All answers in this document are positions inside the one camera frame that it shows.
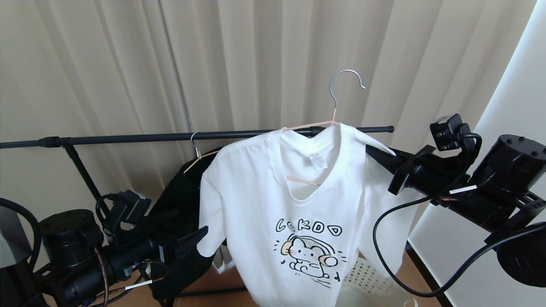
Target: neckline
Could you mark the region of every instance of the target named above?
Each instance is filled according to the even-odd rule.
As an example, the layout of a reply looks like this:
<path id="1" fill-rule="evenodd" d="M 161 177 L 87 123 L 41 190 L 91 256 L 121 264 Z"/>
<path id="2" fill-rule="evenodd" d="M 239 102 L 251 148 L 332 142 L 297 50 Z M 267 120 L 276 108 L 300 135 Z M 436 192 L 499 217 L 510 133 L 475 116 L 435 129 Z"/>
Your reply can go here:
<path id="1" fill-rule="evenodd" d="M 345 168 L 348 160 L 348 147 L 351 143 L 351 131 L 350 129 L 348 129 L 348 126 L 342 123 L 339 126 L 334 125 L 322 130 L 314 138 L 305 137 L 295 131 L 284 132 L 283 130 L 284 128 L 281 128 L 274 131 L 270 135 L 269 151 L 271 164 L 275 173 L 275 178 L 281 184 L 285 194 L 289 197 L 294 205 L 305 206 L 314 198 L 315 195 L 319 194 L 322 190 L 327 189 L 333 182 L 336 181 L 336 179 L 341 174 L 343 174 L 343 169 Z M 321 185 L 307 198 L 295 198 L 288 186 L 288 179 L 286 179 L 286 174 L 284 173 L 284 166 L 281 155 L 281 141 L 304 154 L 311 154 L 320 150 L 325 150 L 328 147 L 330 149 L 333 148 L 337 143 L 335 138 L 340 138 L 340 150 L 337 154 L 330 174 L 328 174 L 326 179 L 324 179 L 324 182 L 321 183 Z"/>

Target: pink clothes hanger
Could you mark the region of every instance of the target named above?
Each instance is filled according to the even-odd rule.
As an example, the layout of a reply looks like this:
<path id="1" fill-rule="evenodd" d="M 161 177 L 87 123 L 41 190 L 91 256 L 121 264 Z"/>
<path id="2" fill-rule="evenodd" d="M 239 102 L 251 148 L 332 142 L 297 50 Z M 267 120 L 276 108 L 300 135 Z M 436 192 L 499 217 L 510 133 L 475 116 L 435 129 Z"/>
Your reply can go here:
<path id="1" fill-rule="evenodd" d="M 197 132 L 194 132 L 192 134 L 192 136 L 189 138 L 189 141 L 192 143 L 192 146 L 195 148 L 195 152 L 197 153 L 197 159 L 195 161 L 193 161 L 192 164 L 190 164 L 188 166 L 188 168 L 186 168 L 186 170 L 184 171 L 184 174 L 189 171 L 190 168 L 192 168 L 197 162 L 199 162 L 199 160 L 201 160 L 202 158 L 206 157 L 206 156 L 210 156 L 210 155 L 214 155 L 215 153 L 219 152 L 219 150 L 217 151 L 213 151 L 213 152 L 209 152 L 207 153 L 206 155 L 202 155 L 201 152 L 199 151 L 199 149 L 197 148 L 197 146 L 195 145 L 195 141 L 193 140 L 193 136 L 196 134 Z"/>
<path id="2" fill-rule="evenodd" d="M 315 123 L 310 123 L 308 125 L 296 126 L 296 127 L 292 127 L 292 128 L 285 128 L 285 129 L 283 129 L 283 132 L 284 131 L 296 130 L 296 129 L 302 129 L 302 128 L 309 128 L 309 127 L 313 127 L 313 126 L 322 126 L 322 125 L 338 125 L 339 126 L 340 123 L 335 121 L 336 110 L 337 110 L 337 99 L 334 96 L 334 93 L 332 92 L 332 82 L 334 81 L 334 78 L 336 78 L 337 75 L 339 75 L 339 74 L 341 74 L 343 72 L 351 72 L 351 73 L 354 73 L 355 75 L 357 75 L 360 87 L 363 88 L 363 89 L 366 89 L 366 87 L 364 85 L 362 85 L 362 79 L 360 78 L 360 75 L 356 71 L 354 71 L 352 69 L 340 70 L 339 72 L 337 72 L 335 75 L 332 76 L 332 78 L 330 79 L 330 85 L 329 85 L 330 95 L 332 96 L 332 99 L 334 100 L 334 111 L 332 112 L 332 119 L 329 120 L 329 121 L 315 122 Z M 292 178 L 292 177 L 286 177 L 286 179 L 291 180 L 291 181 L 302 182 L 304 184 L 315 185 L 315 186 L 320 185 L 320 184 L 318 184 L 316 182 L 301 180 L 301 179 Z"/>

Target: black garment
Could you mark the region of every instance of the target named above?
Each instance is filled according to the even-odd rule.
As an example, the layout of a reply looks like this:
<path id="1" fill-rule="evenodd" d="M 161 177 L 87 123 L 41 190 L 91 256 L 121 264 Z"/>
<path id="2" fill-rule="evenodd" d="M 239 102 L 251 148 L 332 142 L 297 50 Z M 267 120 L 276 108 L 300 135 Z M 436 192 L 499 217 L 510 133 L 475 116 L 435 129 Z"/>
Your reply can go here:
<path id="1" fill-rule="evenodd" d="M 163 225 L 162 230 L 180 238 L 199 228 L 199 187 L 203 172 L 212 163 L 216 154 L 204 157 L 197 162 L 186 174 L 184 171 L 195 160 L 184 164 L 174 178 L 169 182 L 149 215 L 178 209 L 180 213 L 173 222 Z M 154 299 L 174 297 L 180 291 L 203 276 L 212 264 L 212 257 L 203 257 L 194 248 L 190 254 L 180 260 L 172 259 L 172 255 L 165 255 L 165 262 L 170 265 L 169 275 L 159 282 L 151 284 Z M 163 272 L 152 270 L 152 278 L 161 277 Z"/>

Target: cartoon cat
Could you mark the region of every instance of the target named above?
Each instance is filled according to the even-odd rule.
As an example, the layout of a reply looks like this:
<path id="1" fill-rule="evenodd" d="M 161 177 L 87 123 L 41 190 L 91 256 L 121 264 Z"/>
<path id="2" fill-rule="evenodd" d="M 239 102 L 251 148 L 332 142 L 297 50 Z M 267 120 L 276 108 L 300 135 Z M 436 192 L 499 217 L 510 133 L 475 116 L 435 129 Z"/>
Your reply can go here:
<path id="1" fill-rule="evenodd" d="M 281 254 L 290 255 L 295 259 L 295 262 L 289 264 L 291 269 L 317 278 L 330 278 L 328 274 L 324 273 L 323 266 L 337 265 L 337 259 L 328 255 L 322 247 L 314 244 L 311 240 L 308 240 L 306 244 L 299 237 L 285 242 Z"/>

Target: black baseboard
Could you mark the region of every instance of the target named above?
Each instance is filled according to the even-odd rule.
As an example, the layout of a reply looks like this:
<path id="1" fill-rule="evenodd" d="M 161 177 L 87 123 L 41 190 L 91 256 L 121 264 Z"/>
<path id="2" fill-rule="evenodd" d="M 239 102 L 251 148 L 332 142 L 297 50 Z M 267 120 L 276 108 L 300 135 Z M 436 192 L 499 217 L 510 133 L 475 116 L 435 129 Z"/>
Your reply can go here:
<path id="1" fill-rule="evenodd" d="M 406 243 L 406 252 L 409 256 L 409 258 L 412 260 L 413 264 L 415 264 L 415 267 L 419 270 L 421 275 L 423 276 L 423 279 L 426 281 L 426 283 L 429 285 L 431 289 L 438 289 L 440 286 L 432 277 L 432 274 L 430 274 L 429 269 L 425 266 L 421 258 L 417 255 L 415 250 L 413 249 L 413 246 L 409 242 Z M 442 307 L 453 307 L 453 304 L 449 301 L 449 299 L 446 297 L 445 294 L 440 294 L 436 297 L 438 299 L 438 302 Z"/>

